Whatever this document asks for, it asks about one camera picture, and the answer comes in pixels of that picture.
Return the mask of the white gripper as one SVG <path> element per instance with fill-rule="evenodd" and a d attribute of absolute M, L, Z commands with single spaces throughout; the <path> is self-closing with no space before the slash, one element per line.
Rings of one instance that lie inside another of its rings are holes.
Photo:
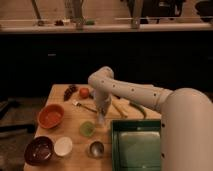
<path fill-rule="evenodd" d="M 104 127 L 106 125 L 105 115 L 111 105 L 111 95 L 104 91 L 94 90 L 94 102 L 99 112 L 98 124 Z"/>

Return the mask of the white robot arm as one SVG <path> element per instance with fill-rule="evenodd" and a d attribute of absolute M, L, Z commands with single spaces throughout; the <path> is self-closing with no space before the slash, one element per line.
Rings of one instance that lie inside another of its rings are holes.
<path fill-rule="evenodd" d="M 104 66 L 88 77 L 100 113 L 111 94 L 161 114 L 161 171 L 213 171 L 213 101 L 193 88 L 118 81 Z"/>

